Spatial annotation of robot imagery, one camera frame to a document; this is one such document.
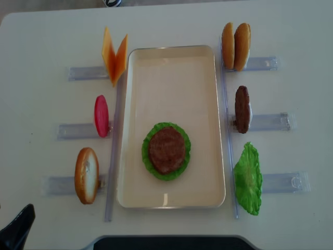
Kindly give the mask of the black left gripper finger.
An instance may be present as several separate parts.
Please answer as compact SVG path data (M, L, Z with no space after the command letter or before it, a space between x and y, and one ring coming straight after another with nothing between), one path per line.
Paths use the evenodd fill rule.
M34 206L28 204L10 224L1 229L1 249L24 249L34 219Z

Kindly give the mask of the black robot base front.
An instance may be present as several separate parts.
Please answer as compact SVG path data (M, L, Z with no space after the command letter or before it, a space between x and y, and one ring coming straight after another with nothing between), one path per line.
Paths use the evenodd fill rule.
M97 241L94 249L255 249L255 247L237 237L117 236Z

